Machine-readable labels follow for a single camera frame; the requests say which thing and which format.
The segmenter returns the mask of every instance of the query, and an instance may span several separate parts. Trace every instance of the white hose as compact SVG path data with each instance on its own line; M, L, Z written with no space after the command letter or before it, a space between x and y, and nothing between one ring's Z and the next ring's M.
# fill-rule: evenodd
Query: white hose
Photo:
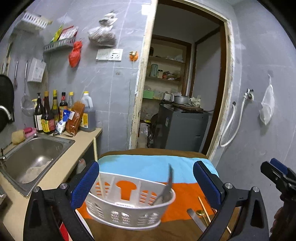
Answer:
M243 98L242 106L241 106L241 111L240 111L240 115L239 115L239 123L238 123L238 125L237 125L237 129L235 130L235 133L234 133L233 136L229 139L228 142L226 142L225 144L222 144L221 142L222 142L222 140L224 139L224 135L225 135L226 131L228 130L228 128L229 128L229 126L230 126L230 124L231 124L231 122L232 122L232 120L233 120L233 118L234 118L234 116L235 116L235 113L236 113L236 106L235 106L236 103L235 103L235 102L232 103L232 109L233 109L233 111L232 111L232 115L231 115L231 118L230 118L230 120L229 120L229 122L228 122L228 124L227 124L227 126L226 126L226 128L225 128L225 130L223 131L223 133L222 133L222 135L221 135L221 138L220 138L220 141L219 141L219 146L220 146L220 147L225 147L225 146L227 146L230 142L232 142L232 140L234 139L235 135L237 134L237 132L238 132L238 130L239 130L240 123L241 123L241 120L242 120L242 113L243 113L243 111L244 111L244 103L245 103L245 101L246 101L246 99Z

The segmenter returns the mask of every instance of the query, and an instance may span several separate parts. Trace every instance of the black pan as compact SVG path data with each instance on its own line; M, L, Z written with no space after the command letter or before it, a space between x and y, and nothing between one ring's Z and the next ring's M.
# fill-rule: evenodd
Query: black pan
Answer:
M12 113L14 100L15 92L11 80L6 75L0 74L0 105L5 106ZM0 131L4 129L7 123L6 113L0 110Z

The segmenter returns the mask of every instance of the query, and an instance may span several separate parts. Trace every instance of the basket handle hole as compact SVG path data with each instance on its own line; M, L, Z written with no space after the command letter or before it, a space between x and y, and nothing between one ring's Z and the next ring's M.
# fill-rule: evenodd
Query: basket handle hole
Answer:
M116 183L116 186L121 189L121 199L126 201L130 200L131 190L137 189L137 186L130 181L119 181Z

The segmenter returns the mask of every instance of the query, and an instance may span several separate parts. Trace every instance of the plastic jug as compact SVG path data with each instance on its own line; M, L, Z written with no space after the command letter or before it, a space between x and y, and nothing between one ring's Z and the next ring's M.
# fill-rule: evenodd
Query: plastic jug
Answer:
M88 91L83 92L81 102L85 104L85 108L79 130L92 132L96 129L96 110Z

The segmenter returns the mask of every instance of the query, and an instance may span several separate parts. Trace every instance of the blue gripper pad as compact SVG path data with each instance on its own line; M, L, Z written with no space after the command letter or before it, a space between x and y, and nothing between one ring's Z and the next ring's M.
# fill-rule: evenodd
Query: blue gripper pad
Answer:
M193 165L193 175L198 185L200 186L202 192L204 193L205 197L207 198L209 204L211 205L211 207L219 210L221 203L223 201L221 200L221 193L217 189L215 184L212 182L212 180L209 178L208 174L201 167L201 164L199 164L199 161L195 162Z
M71 208L75 210L80 208L86 199L92 185L99 175L99 164L95 161L80 179L78 185L74 188L71 195Z
M275 166L277 169L279 169L285 175L288 174L288 168L284 164L282 164L280 161L278 161L277 159L272 158L270 160L270 164L272 164L273 166Z

